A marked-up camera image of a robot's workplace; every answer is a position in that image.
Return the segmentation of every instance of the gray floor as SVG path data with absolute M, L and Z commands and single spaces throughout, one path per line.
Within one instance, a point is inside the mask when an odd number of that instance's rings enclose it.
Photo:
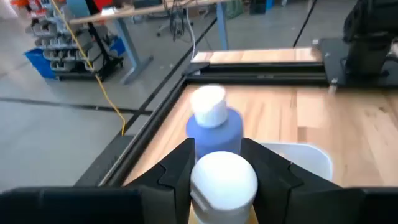
M 350 0 L 318 0 L 299 46 L 308 46 L 313 38 L 339 36 L 343 21 L 354 5 Z M 227 21 L 231 49 L 291 47 L 308 12 L 308 2 L 289 0 L 285 8 L 277 2 L 265 15 L 245 13 Z M 214 18 L 192 18 L 198 37 Z M 130 64 L 116 72 L 104 85 L 111 99 L 122 108 L 138 109 L 159 85 L 191 44 L 172 42 L 164 31 L 155 33 L 159 21 L 129 24 L 132 39 L 141 57 L 153 55 L 151 65 L 130 85 L 119 83 Z M 27 105 L 3 102 L 1 98 L 20 98 L 57 103 L 108 106 L 96 82 L 44 80 L 25 59 L 23 53 L 34 46 L 25 35 L 27 19 L 0 20 L 0 190 L 33 185 L 73 185 L 96 156 L 109 144 L 121 127 L 111 112 Z M 213 26 L 197 50 L 221 49 L 217 26 Z M 154 110 L 178 80 L 188 59 L 151 101 Z M 124 114 L 129 119 L 132 114 Z M 148 116 L 139 119 L 127 131 L 136 134 Z

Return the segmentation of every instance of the wooden plank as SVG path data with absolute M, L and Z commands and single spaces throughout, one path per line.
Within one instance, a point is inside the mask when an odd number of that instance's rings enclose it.
M 218 2 L 224 2 L 224 1 L 229 1 L 229 0 L 197 0 L 197 1 L 192 1 L 192 0 L 183 0 L 180 1 L 180 5 L 184 7 L 195 7 L 195 6 L 206 6 L 209 4 L 214 4 Z M 173 1 L 166 1 L 167 4 L 167 9 L 171 9 L 173 6 Z M 102 15 L 101 13 L 97 13 L 92 16 L 88 17 L 82 17 L 78 19 L 71 19 L 69 21 L 70 24 L 82 24 L 82 23 L 87 23 L 87 22 L 99 22 L 99 21 L 105 21 L 105 20 L 110 20 L 110 19 L 117 19 L 117 18 L 123 18 L 123 17 L 130 17 L 130 16 L 141 16 L 141 15 L 148 15 L 156 12 L 164 12 L 165 5 L 161 4 L 158 6 L 152 6 L 152 7 L 145 7 L 141 9 L 134 9 L 133 7 L 125 7 L 122 9 L 119 9 L 116 13 L 111 14 L 111 15 Z
M 192 62 L 210 63 L 275 63 L 275 62 L 321 62 L 319 51 L 310 47 L 296 49 L 225 50 L 199 52 Z

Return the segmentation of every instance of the wooden tabletop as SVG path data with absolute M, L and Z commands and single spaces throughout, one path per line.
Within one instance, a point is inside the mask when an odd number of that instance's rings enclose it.
M 195 62 L 320 62 L 312 49 L 200 52 Z M 187 136 L 189 85 L 147 146 L 125 184 L 150 169 Z M 306 142 L 327 152 L 333 182 L 343 186 L 398 186 L 398 92 L 225 85 L 227 104 L 240 112 L 244 136 L 257 142 Z M 250 223 L 256 223 L 253 214 Z
M 218 2 L 224 2 L 229 0 L 182 0 L 180 1 L 180 5 L 184 7 L 195 7 L 195 6 L 205 6 L 209 4 L 214 4 Z M 172 0 L 166 0 L 167 8 L 171 9 L 173 5 Z M 97 13 L 92 16 L 82 17 L 78 19 L 71 19 L 69 21 L 70 24 L 82 24 L 87 22 L 98 22 L 98 21 L 105 21 L 110 19 L 117 19 L 123 17 L 130 17 L 130 16 L 141 16 L 141 15 L 148 15 L 156 12 L 164 12 L 165 6 L 164 4 L 152 7 L 145 7 L 140 9 L 134 9 L 133 7 L 125 7 L 119 9 L 112 15 L 102 15 L 101 13 Z

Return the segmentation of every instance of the bottle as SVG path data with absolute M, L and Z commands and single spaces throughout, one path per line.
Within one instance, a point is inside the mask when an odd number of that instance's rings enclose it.
M 216 151 L 239 154 L 243 122 L 237 111 L 226 105 L 222 86 L 199 87 L 191 96 L 193 115 L 187 122 L 187 136 L 195 139 L 195 161 Z
M 243 224 L 257 193 L 248 161 L 230 152 L 203 156 L 191 172 L 193 214 L 199 224 Z

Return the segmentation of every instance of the blue desk leg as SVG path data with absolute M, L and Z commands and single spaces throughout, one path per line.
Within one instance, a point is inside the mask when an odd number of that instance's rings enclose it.
M 139 59 L 137 50 L 132 43 L 129 31 L 127 29 L 126 23 L 123 21 L 123 18 L 115 19 L 114 25 L 116 26 L 118 34 L 123 41 L 124 47 L 126 48 L 126 53 L 129 56 L 132 65 L 131 70 L 127 74 L 125 74 L 125 76 L 121 80 L 121 83 L 128 84 L 136 76 L 138 76 L 138 74 L 140 74 L 148 66 L 148 64 L 153 61 L 154 58 L 153 56 L 149 56 L 143 61 Z
M 221 46 L 223 50 L 228 50 L 228 35 L 226 33 L 226 21 L 225 21 L 225 10 L 226 3 L 218 2 L 217 3 L 217 26 L 218 26 L 218 35 L 221 40 Z

